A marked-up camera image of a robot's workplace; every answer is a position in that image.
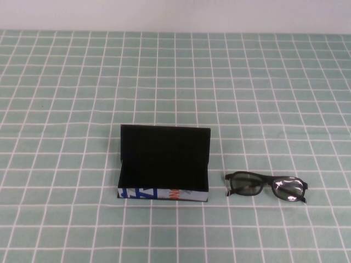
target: printed pattern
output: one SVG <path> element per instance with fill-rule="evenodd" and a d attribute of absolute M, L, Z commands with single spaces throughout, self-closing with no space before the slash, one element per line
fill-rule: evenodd
<path fill-rule="evenodd" d="M 0 262 L 350 263 L 350 86 L 349 35 L 0 31 Z M 117 199 L 121 123 L 211 128 L 208 203 Z"/>

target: eyeglass case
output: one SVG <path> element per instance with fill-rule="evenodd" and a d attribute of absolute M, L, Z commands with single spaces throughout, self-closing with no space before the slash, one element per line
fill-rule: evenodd
<path fill-rule="evenodd" d="M 121 125 L 118 198 L 207 202 L 209 128 Z"/>

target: white wall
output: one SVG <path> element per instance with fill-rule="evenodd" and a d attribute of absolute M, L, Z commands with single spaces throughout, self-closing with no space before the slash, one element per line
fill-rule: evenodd
<path fill-rule="evenodd" d="M 351 0 L 0 0 L 0 28 L 351 33 Z"/>

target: white grid line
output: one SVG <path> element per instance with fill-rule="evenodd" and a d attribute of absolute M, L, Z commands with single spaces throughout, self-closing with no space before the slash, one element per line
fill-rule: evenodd
<path fill-rule="evenodd" d="M 252 85 L 252 91 L 254 92 L 254 90 L 253 90 L 252 78 L 251 78 L 251 72 L 249 71 L 248 74 L 249 74 L 249 76 L 250 76 L 250 81 L 251 81 L 251 85 Z M 259 223 L 258 223 L 257 209 L 256 209 L 256 204 L 255 204 L 255 201 L 254 201 L 254 198 L 253 198 L 253 197 L 252 197 L 252 203 L 253 203 L 253 207 L 255 207 L 255 209 L 254 209 L 254 214 L 255 214 L 256 224 L 257 224 L 257 226 L 258 226 Z M 262 262 L 265 263 L 265 257 L 264 257 L 264 251 L 263 251 L 263 244 L 262 244 L 262 237 L 261 237 L 261 232 L 260 232 L 259 228 L 257 228 L 257 232 L 258 232 L 259 246 L 260 246 L 260 248 L 261 248 Z"/>
<path fill-rule="evenodd" d="M 124 47 L 124 43 L 125 43 L 125 36 L 126 33 L 123 34 L 123 47 Z M 122 248 L 123 248 L 123 235 L 124 235 L 124 225 L 126 223 L 126 208 L 127 208 L 127 199 L 124 200 L 124 205 L 123 205 L 123 222 L 122 222 L 122 233 L 121 233 L 121 244 L 120 244 L 120 254 L 119 254 L 119 258 L 118 258 L 118 262 L 121 263 L 122 262 Z"/>
<path fill-rule="evenodd" d="M 37 34 L 36 41 L 35 41 L 33 47 L 31 48 L 31 54 L 32 54 L 32 52 L 33 52 L 33 50 L 34 50 L 35 44 L 36 44 L 37 41 L 38 41 L 38 36 L 39 36 L 39 33 Z M 22 79 L 23 73 L 24 73 L 24 71 L 25 71 L 25 68 L 26 68 L 26 66 L 25 66 L 25 67 L 23 68 L 23 70 L 22 70 L 22 74 L 21 74 L 21 76 L 20 76 L 20 78 L 19 78 L 19 80 L 18 80 L 18 85 L 17 85 L 17 87 L 19 86 L 19 84 L 20 84 L 20 82 L 21 82 L 21 79 Z M 28 116 L 28 114 L 26 114 L 26 116 L 25 116 L 24 122 L 23 122 L 23 124 L 22 124 L 22 126 L 21 126 L 19 135 L 18 135 L 17 140 L 16 140 L 16 143 L 15 143 L 14 149 L 17 147 L 17 144 L 18 144 L 18 142 L 19 142 L 20 134 L 21 134 L 21 132 L 22 132 L 22 130 L 23 130 L 24 123 L 25 123 L 25 121 L 26 121 L 26 119 L 27 119 L 27 116 Z M 2 186 L 3 186 L 4 182 L 5 182 L 8 169 L 9 169 L 9 167 L 11 166 L 11 163 L 12 163 L 12 160 L 13 160 L 13 157 L 14 157 L 14 154 L 13 154 L 13 153 L 11 154 L 10 160 L 9 160 L 9 162 L 8 162 L 8 165 L 7 165 L 7 167 L 6 167 L 6 170 L 5 170 L 5 173 L 4 173 L 4 176 L 3 176 L 3 180 L 1 181 L 0 191 L 2 190 Z M 15 218 L 15 221 L 14 221 L 14 225 L 13 225 L 13 227 L 12 227 L 12 229 L 11 229 L 11 234 L 10 234 L 10 237 L 9 237 L 9 241 L 8 241 L 8 245 L 7 245 L 7 250 L 5 251 L 5 254 L 4 254 L 4 257 L 3 257 L 3 262 L 4 262 L 4 263 L 5 263 L 5 261 L 6 261 L 7 255 L 8 255 L 8 249 L 9 249 L 10 246 L 11 246 L 11 242 L 12 242 L 13 235 L 14 235 L 14 232 L 15 232 L 16 223 L 17 223 L 17 221 L 18 221 L 18 218 L 19 218 L 19 215 L 20 215 L 20 211 L 21 211 L 21 204 L 22 204 L 22 202 L 23 202 L 23 200 L 24 200 L 24 198 L 25 198 L 25 193 L 26 193 L 26 187 L 24 188 L 24 192 L 23 192 L 23 194 L 22 194 L 22 198 L 21 198 L 21 201 L 20 201 L 20 206 L 19 206 L 19 208 L 18 208 L 18 210 L 17 210 L 17 214 L 16 214 L 16 218 Z"/>
<path fill-rule="evenodd" d="M 292 165 L 293 165 L 293 167 L 294 167 L 294 170 L 296 170 L 296 165 L 295 165 L 295 161 L 294 161 L 293 158 L 292 158 Z M 307 207 L 306 207 L 305 209 L 306 209 L 306 215 L 307 215 L 308 221 L 309 221 L 309 223 L 310 223 L 310 226 L 312 226 L 313 224 L 312 224 L 312 221 L 311 221 L 311 218 L 310 218 L 310 215 L 309 215 L 309 212 L 308 212 Z M 316 247 L 316 249 L 317 249 L 318 259 L 319 259 L 320 262 L 322 262 L 322 261 L 321 261 L 320 253 L 319 253 L 319 251 L 318 251 L 318 244 L 317 244 L 317 240 L 316 240 L 316 236 L 315 236 L 315 232 L 314 232 L 313 227 L 312 227 L 312 235 L 313 235 L 313 240 L 314 240 L 315 247 Z"/>
<path fill-rule="evenodd" d="M 104 48 L 104 54 L 103 54 L 103 57 L 105 55 L 105 51 L 106 51 L 106 44 L 105 44 L 105 48 Z M 100 74 L 99 74 L 99 80 L 100 80 L 100 77 L 101 77 L 101 72 L 102 72 L 102 61 L 104 59 L 101 60 L 101 68 L 100 68 Z M 116 92 L 115 92 L 115 101 L 114 101 L 114 108 L 116 107 L 116 96 L 117 96 L 117 88 L 116 88 Z M 110 128 L 110 134 L 109 134 L 109 141 L 107 143 L 107 153 L 110 152 L 110 143 L 111 143 L 111 133 L 112 133 L 112 123 L 111 123 L 111 128 Z M 86 145 L 85 145 L 85 150 L 84 152 L 86 152 L 86 147 L 87 147 L 87 144 L 88 144 L 88 139 L 86 139 Z M 101 200 L 102 200 L 102 197 L 103 197 L 103 187 L 104 187 L 104 182 L 105 182 L 105 175 L 106 175 L 106 167 L 107 167 L 107 164 L 108 164 L 108 159 L 109 159 L 109 155 L 106 154 L 106 160 L 105 160 L 105 170 L 104 170 L 104 176 L 103 176 L 103 182 L 102 182 L 102 185 L 101 185 L 101 192 L 100 192 L 100 200 L 99 200 L 99 204 L 101 203 Z M 80 180 L 78 180 L 77 182 L 77 189 L 79 188 L 78 185 L 80 183 Z M 97 230 L 98 230 L 98 221 L 99 221 L 99 210 L 100 210 L 100 207 L 98 207 L 98 211 L 97 211 L 97 218 L 96 218 L 96 224 L 95 224 L 95 230 L 94 230 L 94 237 L 93 237 L 93 244 L 92 244 L 92 252 L 90 254 L 90 263 L 93 262 L 93 256 L 94 256 L 94 248 L 95 248 L 95 242 L 96 242 L 96 236 L 97 236 Z"/>
<path fill-rule="evenodd" d="M 96 92 L 95 92 L 95 100 L 94 100 L 94 105 L 95 105 L 95 101 L 96 101 L 96 97 L 98 95 L 98 90 L 96 89 Z M 89 130 L 90 130 L 90 122 L 92 121 L 92 117 L 93 117 L 93 113 L 90 114 L 90 119 L 89 119 L 89 125 L 88 125 L 88 133 L 89 133 Z M 84 163 L 84 159 L 85 159 L 85 152 L 86 152 L 86 149 L 87 149 L 87 142 L 88 140 L 86 140 L 86 143 L 85 143 L 85 146 L 84 146 L 84 151 L 83 151 L 83 158 L 82 158 L 82 162 L 81 162 L 81 168 L 80 168 L 80 172 L 78 174 L 78 183 L 80 181 L 80 177 L 81 177 L 81 169 L 83 167 L 83 163 Z M 73 198 L 73 203 L 75 203 L 75 200 L 77 198 L 77 192 L 78 192 L 78 189 L 76 188 L 76 191 L 75 191 L 75 195 L 74 195 L 74 198 Z M 64 243 L 64 248 L 63 248 L 63 251 L 62 251 L 62 256 L 61 256 L 61 263 L 64 262 L 64 258 L 65 258 L 65 250 L 66 250 L 66 247 L 67 247 L 67 242 L 68 242 L 68 236 L 69 236 L 69 233 L 70 233 L 70 227 L 71 227 L 71 223 L 72 223 L 72 218 L 73 218 L 73 208 L 71 208 L 71 214 L 70 214 L 70 219 L 69 219 L 69 223 L 68 223 L 68 226 L 67 226 L 67 231 L 66 231 L 66 236 L 65 236 L 65 243 Z"/>

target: eyeglass temple arm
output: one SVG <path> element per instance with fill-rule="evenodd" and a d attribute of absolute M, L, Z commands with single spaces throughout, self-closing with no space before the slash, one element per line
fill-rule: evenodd
<path fill-rule="evenodd" d="M 235 188 L 235 189 L 231 189 L 230 191 L 228 191 L 227 193 L 227 196 L 230 196 L 232 195 L 233 193 L 235 192 L 238 192 L 238 191 L 241 191 L 241 190 L 244 190 L 246 188 L 249 188 L 249 187 L 256 187 L 256 186 L 259 186 L 261 185 L 261 181 L 258 181 L 258 180 L 255 180 L 255 179 L 250 179 L 250 178 L 240 178 L 241 181 L 250 181 L 250 182 L 255 182 L 256 184 L 251 184 L 251 185 L 247 185 L 247 186 L 243 186 L 243 187 L 238 187 L 238 188 Z M 292 196 L 295 196 L 296 197 L 296 194 L 294 192 L 291 192 L 289 191 L 288 189 L 285 189 L 285 188 L 281 188 L 280 189 L 282 192 L 285 192 L 285 193 L 288 193 Z M 304 202 L 306 204 L 306 199 L 304 197 L 301 198 L 301 201 Z"/>

